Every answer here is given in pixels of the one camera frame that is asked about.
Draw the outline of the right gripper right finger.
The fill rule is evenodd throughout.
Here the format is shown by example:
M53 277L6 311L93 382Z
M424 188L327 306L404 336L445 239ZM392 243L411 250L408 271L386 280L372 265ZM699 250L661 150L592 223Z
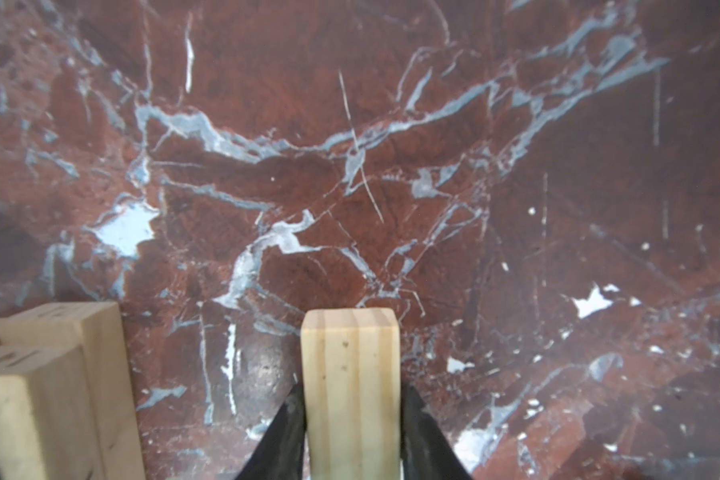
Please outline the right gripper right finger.
M405 480L472 480L413 385L401 384L401 462Z

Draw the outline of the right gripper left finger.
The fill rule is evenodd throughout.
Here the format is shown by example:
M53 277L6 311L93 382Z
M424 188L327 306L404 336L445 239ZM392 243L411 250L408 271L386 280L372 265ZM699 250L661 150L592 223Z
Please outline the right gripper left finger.
M302 480L306 435L304 386L290 390L236 480Z

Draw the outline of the grooved wood block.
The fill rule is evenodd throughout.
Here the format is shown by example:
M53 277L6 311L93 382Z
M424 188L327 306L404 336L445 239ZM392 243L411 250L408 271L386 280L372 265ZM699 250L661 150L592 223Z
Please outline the grooved wood block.
M389 308L311 310L300 342L311 477L400 478L395 313Z

